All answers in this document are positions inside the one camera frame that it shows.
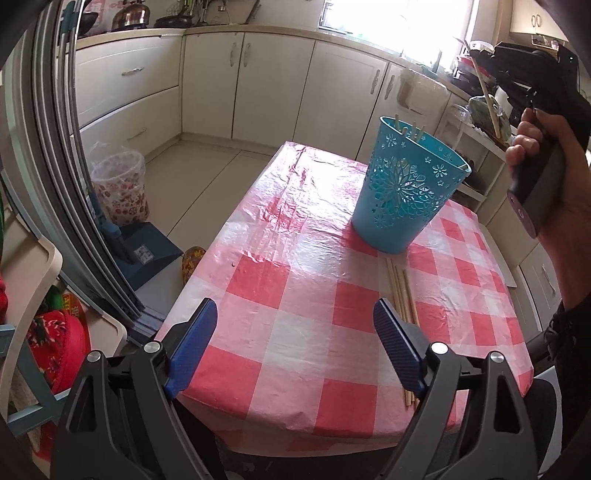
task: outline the table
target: table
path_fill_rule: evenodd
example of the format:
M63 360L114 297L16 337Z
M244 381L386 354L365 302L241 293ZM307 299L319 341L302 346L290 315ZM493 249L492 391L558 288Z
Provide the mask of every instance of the table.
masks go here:
M396 445L414 410L374 331L391 295L386 255L351 227L367 166L286 143L220 231L158 338L204 297L217 329L179 400L242 453L313 456ZM522 394L533 368L476 215L447 202L408 251L421 327L457 353L507 358ZM448 427L466 405L458 393Z

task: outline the door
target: door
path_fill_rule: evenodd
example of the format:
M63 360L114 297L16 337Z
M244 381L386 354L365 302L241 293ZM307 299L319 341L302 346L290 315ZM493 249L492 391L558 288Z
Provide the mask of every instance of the door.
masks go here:
M388 63L316 42L294 141L356 158Z
M314 40L247 33L232 138L279 147L292 141Z
M568 41L566 35L562 32L560 27L552 19L550 14L534 2L535 13L535 32L539 35L547 35L548 37L559 38L560 40Z
M511 31L516 33L535 33L536 18L534 0L513 0Z
M450 92L441 88L441 94L437 94L434 97L434 101L431 101L428 112L419 113L418 111L405 108L398 103L398 91L401 86L401 75L404 72L404 67L391 63L388 66L386 78L382 89L379 92L378 103L375 106L374 114L369 122L367 131L361 144L361 149L357 155L357 161L362 163L369 163L371 154L374 150L375 141L378 137L378 131L380 127L380 117L382 116L395 116L398 114L400 120L412 124L417 123L417 128L425 127L425 132L433 135L443 111L447 105L447 101L450 97Z
M232 138L244 33L207 33L186 38L183 132Z

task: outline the drawer handle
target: drawer handle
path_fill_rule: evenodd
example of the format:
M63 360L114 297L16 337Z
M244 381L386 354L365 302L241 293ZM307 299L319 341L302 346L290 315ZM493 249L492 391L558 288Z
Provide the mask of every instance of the drawer handle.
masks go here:
M236 47L238 46L238 44L236 42L234 42L232 44L232 49L230 50L230 67L234 66L234 56L236 55Z
M384 100L388 100L390 93L392 93L392 88L394 88L394 75L392 75L392 77L390 78L390 83L388 84L388 88L386 89L386 96L384 97Z
M550 276L548 275L548 272L546 271L546 267L544 266L544 264L542 264L542 273L544 274L544 278L546 279L546 282L548 282L548 285L550 285L550 288L552 289L552 296L556 296L556 289L554 288L554 286L552 285L552 282L550 281Z
M248 67L248 60L251 58L251 45L246 44L246 51L244 52L244 66Z
M133 69L133 70L129 70L127 72L123 72L121 74L122 77L127 77L127 75L133 75L134 73L138 73L141 72L144 69L144 67L140 67L138 69Z
M132 135L131 137L129 137L127 140L133 140L134 138L138 138L140 135L146 133L148 131L148 127L143 127L142 130L140 130L138 133L136 133L135 135Z
M373 95L373 94L374 94L374 92L375 92L375 88L378 86L379 74L380 74L380 71L378 70L378 71L375 73L374 82L371 84L371 95Z

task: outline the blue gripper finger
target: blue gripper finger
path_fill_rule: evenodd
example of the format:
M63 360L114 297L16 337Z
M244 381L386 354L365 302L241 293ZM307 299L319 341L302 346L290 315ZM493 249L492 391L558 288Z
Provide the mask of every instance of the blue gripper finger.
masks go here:
M189 320L193 324L178 342L174 352L169 352L168 380L164 391L169 398L176 398L186 390L217 326L217 306L206 299Z
M422 398L427 391L423 377L426 348L419 353L413 340L418 344L416 347L421 349L424 345L428 346L428 340L415 325L402 324L390 302L385 299L378 300L374 305L374 327L404 389ZM412 332L413 340L406 332L411 328L417 330Z

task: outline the drawer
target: drawer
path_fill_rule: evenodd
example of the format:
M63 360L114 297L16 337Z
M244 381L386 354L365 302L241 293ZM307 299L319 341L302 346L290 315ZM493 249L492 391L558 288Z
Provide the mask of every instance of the drawer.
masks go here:
M130 103L80 130L89 164L100 160L93 156L97 142L108 145L101 148L102 157L122 146L147 155L180 132L178 87Z
M538 244L520 267L534 299L541 326L545 329L561 300L558 280L550 257L542 245Z
M76 52L80 126L179 85L181 36L130 38Z

